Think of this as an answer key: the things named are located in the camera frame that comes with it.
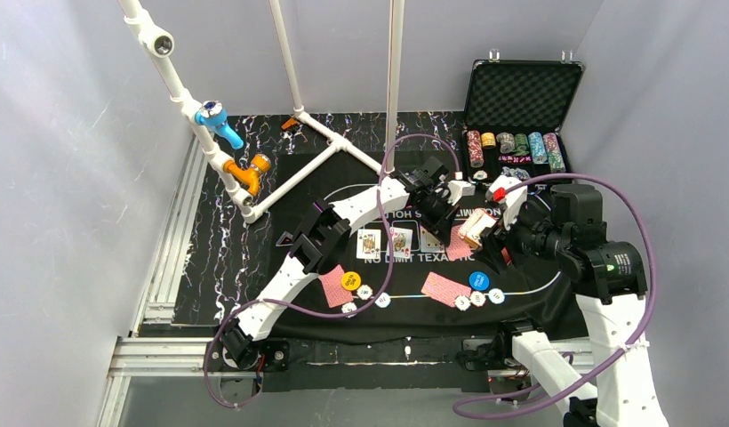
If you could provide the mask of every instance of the blue poker chip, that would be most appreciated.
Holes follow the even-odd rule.
[[[490,279],[482,271],[475,271],[469,275],[469,285],[476,291],[484,291],[490,287]]]

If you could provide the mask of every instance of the cable tie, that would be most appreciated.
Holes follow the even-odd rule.
[[[647,340],[640,340],[633,344],[623,343],[619,346],[620,349],[624,350],[624,353],[628,353],[634,349],[646,349],[650,347],[650,342]]]

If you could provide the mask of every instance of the white pvc pipe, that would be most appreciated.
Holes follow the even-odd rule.
[[[142,9],[142,4],[139,0],[119,0],[119,4],[121,4],[121,9],[124,10],[126,23],[129,25],[129,28],[134,34],[134,38],[138,42],[140,42],[140,36],[143,31],[156,31],[157,34],[164,33],[162,29],[155,25],[148,11]],[[168,57],[161,58],[156,56],[149,49],[145,49],[145,52],[152,59],[160,77],[163,78],[165,85],[168,87],[168,92],[171,93],[171,101],[179,105],[182,115],[189,121],[192,131],[202,146],[205,157],[212,168],[218,172],[220,179],[226,187],[226,191],[231,196],[231,200],[239,207],[242,214],[249,214],[252,209],[245,202],[252,199],[251,195],[239,186],[232,175],[222,170],[222,164],[231,157],[220,150],[220,147],[212,139],[206,127],[194,122],[194,114],[199,109],[199,102],[195,101],[189,93],[189,90],[184,87],[184,84],[179,78],[179,74],[176,72],[176,68],[173,67],[173,63]]]
[[[346,152],[348,152],[350,155],[356,157],[360,162],[367,165],[370,169],[374,170],[376,173],[379,173],[381,171],[381,164],[378,163],[377,160],[370,157],[367,153],[362,151],[361,149],[358,149],[355,147],[351,141],[348,141],[348,146],[344,149]]]
[[[404,2],[405,0],[391,0],[390,2],[390,31],[389,31],[389,78],[388,98],[386,102],[386,149],[390,148],[396,140],[396,124],[398,114],[398,80],[401,76],[401,41],[404,35]],[[390,152],[386,159],[386,172],[393,171],[393,157],[396,151]]]
[[[286,75],[289,77],[289,86],[291,86],[292,88],[294,112],[299,115],[299,113],[304,111],[304,106],[301,105],[301,96],[299,95],[299,83],[296,81],[296,71],[294,71],[293,67],[292,50],[289,46],[289,37],[286,35],[284,15],[281,13],[281,4],[278,0],[269,1],[270,11],[273,13],[273,21],[276,23],[276,34],[278,35],[278,43],[281,44],[281,54],[283,54],[284,56]]]
[[[317,157],[313,158],[311,162],[307,163],[304,167],[301,168],[301,170],[295,173],[294,176],[289,178],[289,181],[284,182],[280,187],[278,187],[275,191],[270,193],[269,196],[265,197],[264,200],[256,205],[253,208],[255,216],[259,218],[261,215],[263,215],[275,202],[277,202],[281,197],[288,193],[289,190],[292,189],[301,180],[307,178],[307,176],[311,174],[312,171],[317,169],[322,163],[325,162],[325,160],[335,154],[336,151],[338,151],[338,149],[335,146],[331,145],[322,153],[318,154]]]
[[[328,129],[327,127],[325,127],[325,125],[312,118],[312,116],[310,116],[307,112],[301,112],[297,116],[297,118],[303,124],[321,133],[325,138],[328,139],[328,141],[333,141],[336,136],[339,136],[336,132]]]
[[[354,146],[354,144],[351,143],[351,141],[347,140],[340,134],[328,129],[323,125],[322,123],[318,122],[314,118],[312,118],[307,112],[303,112],[299,114],[297,117],[300,122],[303,124],[311,127],[312,129],[315,129],[319,133],[321,133],[325,138],[328,139],[328,141],[334,141],[337,139],[342,139],[345,142],[341,144],[341,149],[348,152],[352,156],[356,157],[358,160],[360,160],[365,165],[369,166],[371,169],[373,169],[375,172],[379,172],[381,170],[381,164],[378,163],[377,160],[367,155],[365,152],[363,152],[361,149],[358,149]]]
[[[150,55],[157,68],[157,72],[160,73],[160,77],[163,78],[165,85],[168,86],[168,92],[171,93],[172,101],[180,102],[183,98],[191,95],[188,94],[187,89],[179,78],[179,74],[176,72],[176,68],[173,67],[173,63],[168,58],[157,58]]]
[[[118,0],[124,15],[129,18],[136,18],[142,13],[142,4],[140,0]]]

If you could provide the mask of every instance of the blue chip stack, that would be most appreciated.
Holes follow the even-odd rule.
[[[530,151],[532,152],[532,161],[536,165],[545,165],[548,163],[548,154],[545,152],[545,143],[542,141],[542,135],[539,132],[529,134]]]

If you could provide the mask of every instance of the green chip stack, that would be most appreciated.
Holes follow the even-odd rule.
[[[523,133],[514,135],[514,145],[517,147],[516,151],[514,151],[514,156],[526,156],[529,154],[527,135]]]

